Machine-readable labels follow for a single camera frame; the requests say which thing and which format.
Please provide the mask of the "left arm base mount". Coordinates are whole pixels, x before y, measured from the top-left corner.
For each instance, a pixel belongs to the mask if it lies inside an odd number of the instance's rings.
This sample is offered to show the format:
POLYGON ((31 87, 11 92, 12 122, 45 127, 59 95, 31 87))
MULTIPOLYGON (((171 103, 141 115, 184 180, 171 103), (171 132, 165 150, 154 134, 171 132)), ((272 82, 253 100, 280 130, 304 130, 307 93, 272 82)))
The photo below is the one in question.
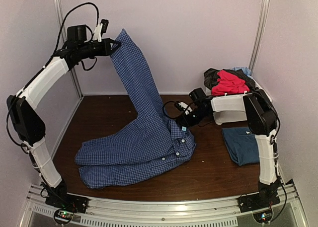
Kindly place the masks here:
POLYGON ((88 198, 67 193, 67 186, 64 180, 55 188, 50 187, 44 181, 41 185, 47 191, 45 204, 66 210, 73 213, 85 213, 88 204, 88 198))

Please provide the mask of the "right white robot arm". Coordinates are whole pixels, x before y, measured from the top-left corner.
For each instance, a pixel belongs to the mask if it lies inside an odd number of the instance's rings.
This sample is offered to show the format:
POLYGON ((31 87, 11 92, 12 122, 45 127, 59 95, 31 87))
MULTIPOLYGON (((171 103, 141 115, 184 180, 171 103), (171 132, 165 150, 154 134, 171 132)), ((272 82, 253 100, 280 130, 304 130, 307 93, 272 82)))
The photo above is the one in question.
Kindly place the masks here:
POLYGON ((246 127, 222 130, 229 155, 239 166, 259 163, 259 183, 265 187, 274 185, 279 177, 276 137, 280 122, 266 92, 257 89, 242 94, 207 96, 198 88, 189 96, 196 108, 178 101, 175 107, 181 114, 175 118, 177 124, 192 127, 210 114, 218 125, 246 121, 246 127))

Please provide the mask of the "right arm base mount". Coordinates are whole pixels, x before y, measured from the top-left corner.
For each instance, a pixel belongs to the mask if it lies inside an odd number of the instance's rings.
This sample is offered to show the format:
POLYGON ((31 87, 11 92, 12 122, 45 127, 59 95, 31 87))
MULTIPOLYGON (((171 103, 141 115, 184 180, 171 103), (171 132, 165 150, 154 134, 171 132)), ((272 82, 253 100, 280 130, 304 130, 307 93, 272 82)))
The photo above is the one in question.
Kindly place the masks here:
POLYGON ((270 185, 258 183, 258 192, 255 194, 242 194, 238 197, 238 206, 241 213, 269 208, 270 205, 280 203, 278 188, 281 186, 279 180, 270 185))

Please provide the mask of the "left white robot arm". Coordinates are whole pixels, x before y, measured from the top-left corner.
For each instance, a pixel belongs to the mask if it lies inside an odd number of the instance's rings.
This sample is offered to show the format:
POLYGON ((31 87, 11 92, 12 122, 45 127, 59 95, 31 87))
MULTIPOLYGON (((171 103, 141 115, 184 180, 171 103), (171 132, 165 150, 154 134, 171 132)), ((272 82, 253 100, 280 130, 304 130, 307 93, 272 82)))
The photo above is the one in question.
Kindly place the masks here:
POLYGON ((63 47, 53 53, 49 63, 25 87, 7 99, 7 117, 21 140, 19 145, 34 161, 45 185, 51 188, 57 188, 63 180, 46 147, 46 127, 36 109, 52 86, 84 59, 110 56, 121 47, 121 42, 102 37, 106 32, 102 24, 97 25, 90 41, 85 31, 83 25, 69 27, 63 47))

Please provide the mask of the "blue checkered shirt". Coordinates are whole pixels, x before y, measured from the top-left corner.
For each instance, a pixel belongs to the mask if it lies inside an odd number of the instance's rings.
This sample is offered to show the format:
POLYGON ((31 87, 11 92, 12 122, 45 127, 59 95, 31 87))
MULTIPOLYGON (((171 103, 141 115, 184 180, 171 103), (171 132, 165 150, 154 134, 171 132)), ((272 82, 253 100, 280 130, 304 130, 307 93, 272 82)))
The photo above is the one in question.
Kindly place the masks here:
POLYGON ((136 184, 189 161, 194 136, 163 113, 163 101, 140 48, 122 30, 111 61, 132 101, 137 118, 119 132, 84 142, 75 162, 87 188, 136 184))

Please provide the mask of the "blue polo shirt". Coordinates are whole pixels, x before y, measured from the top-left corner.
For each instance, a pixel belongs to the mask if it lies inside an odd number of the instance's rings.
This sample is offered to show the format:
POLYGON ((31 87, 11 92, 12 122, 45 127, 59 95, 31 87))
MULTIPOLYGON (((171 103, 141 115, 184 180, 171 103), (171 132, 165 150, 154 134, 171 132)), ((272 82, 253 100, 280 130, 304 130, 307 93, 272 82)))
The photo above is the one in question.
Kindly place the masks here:
POLYGON ((222 135, 234 163, 239 166, 259 163, 258 145, 249 127, 222 128, 222 135))

